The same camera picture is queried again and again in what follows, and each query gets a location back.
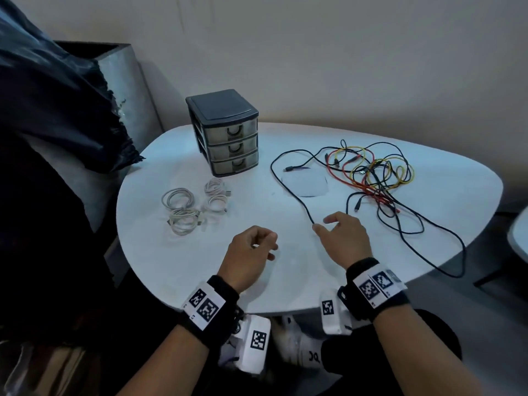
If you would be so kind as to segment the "person's right hand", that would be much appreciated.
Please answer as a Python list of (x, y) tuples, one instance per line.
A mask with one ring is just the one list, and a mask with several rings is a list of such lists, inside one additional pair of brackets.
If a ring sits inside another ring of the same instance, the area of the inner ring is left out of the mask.
[(343, 269), (373, 257), (369, 236), (358, 218), (338, 211), (325, 217), (323, 222), (335, 223), (329, 230), (331, 241), (321, 244), (329, 257)]

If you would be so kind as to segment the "person's left forearm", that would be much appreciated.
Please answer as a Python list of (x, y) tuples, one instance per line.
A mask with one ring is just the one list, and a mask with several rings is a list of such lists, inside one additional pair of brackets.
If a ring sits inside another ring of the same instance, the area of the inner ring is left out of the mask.
[(116, 396), (192, 396), (207, 360), (219, 353), (177, 324)]

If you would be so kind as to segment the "person's right forearm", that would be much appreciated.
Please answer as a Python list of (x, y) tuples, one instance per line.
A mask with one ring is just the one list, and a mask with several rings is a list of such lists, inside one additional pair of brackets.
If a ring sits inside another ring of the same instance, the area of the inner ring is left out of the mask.
[(384, 310), (373, 326), (405, 396), (484, 396), (477, 377), (410, 305)]

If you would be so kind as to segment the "clear plastic bag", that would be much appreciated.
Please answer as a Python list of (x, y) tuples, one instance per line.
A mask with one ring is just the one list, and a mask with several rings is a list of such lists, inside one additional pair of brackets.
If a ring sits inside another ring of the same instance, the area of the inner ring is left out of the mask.
[(328, 193), (328, 183), (325, 174), (313, 168), (283, 172), (281, 181), (297, 197), (319, 197)]

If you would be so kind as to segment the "black left wristband with markers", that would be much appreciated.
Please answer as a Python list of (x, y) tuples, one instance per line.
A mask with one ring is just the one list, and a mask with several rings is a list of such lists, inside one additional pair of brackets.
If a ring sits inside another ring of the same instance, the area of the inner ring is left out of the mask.
[(220, 276), (202, 281), (182, 305), (180, 323), (210, 351), (218, 351), (240, 320), (239, 294)]

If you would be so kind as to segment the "black wristband with markers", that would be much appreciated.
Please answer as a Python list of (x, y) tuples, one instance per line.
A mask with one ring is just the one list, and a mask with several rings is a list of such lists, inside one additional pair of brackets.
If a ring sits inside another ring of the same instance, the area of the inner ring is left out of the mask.
[(356, 320), (373, 322), (388, 308), (410, 304), (406, 285), (373, 257), (350, 266), (346, 280), (337, 295)]
[(202, 281), (182, 305), (180, 323), (210, 351), (218, 351), (240, 320), (239, 294), (220, 276)]

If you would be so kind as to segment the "black right wristband with markers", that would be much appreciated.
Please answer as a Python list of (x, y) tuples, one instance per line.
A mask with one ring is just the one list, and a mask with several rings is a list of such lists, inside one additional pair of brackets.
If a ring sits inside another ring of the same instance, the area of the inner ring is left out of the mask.
[(356, 320), (373, 322), (388, 308), (410, 304), (406, 285), (373, 257), (350, 266), (346, 280), (337, 295)]

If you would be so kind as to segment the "white shoe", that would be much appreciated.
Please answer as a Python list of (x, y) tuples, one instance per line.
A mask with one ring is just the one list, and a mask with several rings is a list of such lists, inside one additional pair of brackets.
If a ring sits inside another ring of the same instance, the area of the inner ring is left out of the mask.
[(322, 339), (304, 333), (292, 315), (273, 317), (270, 321), (271, 336), (284, 362), (307, 369), (323, 369)]

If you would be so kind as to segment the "translucent grey drawer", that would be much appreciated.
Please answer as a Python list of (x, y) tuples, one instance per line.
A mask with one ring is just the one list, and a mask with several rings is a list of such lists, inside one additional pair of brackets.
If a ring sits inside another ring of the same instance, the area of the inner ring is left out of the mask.
[(206, 146), (211, 161), (223, 161), (245, 156), (258, 150), (258, 134), (218, 145)]
[(210, 145), (224, 144), (230, 141), (245, 139), (256, 134), (258, 132), (258, 119), (248, 120), (230, 126), (205, 128), (203, 131)]
[(259, 163), (259, 150), (245, 155), (210, 162), (210, 169), (215, 177), (226, 177), (254, 168)]

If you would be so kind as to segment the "person's black trousers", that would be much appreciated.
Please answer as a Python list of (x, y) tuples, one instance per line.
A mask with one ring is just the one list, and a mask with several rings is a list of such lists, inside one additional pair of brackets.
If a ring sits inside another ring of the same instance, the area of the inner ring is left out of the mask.
[(321, 361), (336, 374), (377, 374), (389, 366), (405, 394), (444, 394), (471, 388), (474, 381), (451, 346), (458, 339), (437, 318), (424, 321), (409, 305), (389, 308), (348, 336), (326, 340)]

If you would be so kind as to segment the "grey three-drawer storage unit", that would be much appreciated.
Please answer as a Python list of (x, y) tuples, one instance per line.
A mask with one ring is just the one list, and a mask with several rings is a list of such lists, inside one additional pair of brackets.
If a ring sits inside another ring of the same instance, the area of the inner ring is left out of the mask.
[(208, 157), (206, 146), (210, 144), (203, 130), (230, 126), (259, 117), (259, 111), (234, 89), (194, 95), (187, 97), (185, 101), (197, 146), (209, 168), (212, 161)]

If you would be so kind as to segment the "black table leg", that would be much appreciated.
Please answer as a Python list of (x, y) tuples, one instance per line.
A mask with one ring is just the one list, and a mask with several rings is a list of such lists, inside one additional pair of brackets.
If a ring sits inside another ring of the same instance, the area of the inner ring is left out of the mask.
[(513, 266), (513, 263), (511, 262), (511, 260), (507, 260), (505, 261), (501, 267), (495, 271), (493, 271), (492, 273), (486, 275), (485, 277), (475, 281), (473, 283), (473, 286), (477, 287), (477, 288), (480, 288), (494, 280), (497, 280), (498, 278), (508, 274), (511, 269), (512, 269), (512, 266)]

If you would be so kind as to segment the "white side table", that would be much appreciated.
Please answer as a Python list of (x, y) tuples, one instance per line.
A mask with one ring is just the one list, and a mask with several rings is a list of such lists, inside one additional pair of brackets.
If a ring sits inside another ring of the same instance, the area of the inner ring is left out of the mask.
[(528, 264), (528, 205), (516, 216), (507, 233), (513, 252)]

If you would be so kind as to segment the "grey metal bin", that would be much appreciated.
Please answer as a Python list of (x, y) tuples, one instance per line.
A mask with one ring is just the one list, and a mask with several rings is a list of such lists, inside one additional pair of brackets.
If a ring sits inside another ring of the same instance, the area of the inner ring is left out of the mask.
[[(74, 56), (98, 62), (108, 88), (114, 94), (120, 120), (139, 152), (162, 134), (161, 120), (130, 44), (60, 40), (56, 43)], [(115, 219), (115, 207), (110, 204), (116, 198), (129, 167), (111, 174), (99, 174), (85, 169), (79, 159), (59, 146), (28, 134), (21, 136), (81, 199), (93, 232), (101, 228), (107, 215), (111, 220)]]

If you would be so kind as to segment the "black plastic bag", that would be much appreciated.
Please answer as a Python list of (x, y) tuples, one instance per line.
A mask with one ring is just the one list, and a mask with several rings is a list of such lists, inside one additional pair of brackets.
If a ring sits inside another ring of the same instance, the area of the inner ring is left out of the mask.
[(0, 130), (62, 147), (94, 172), (142, 161), (99, 64), (60, 47), (0, 0)]

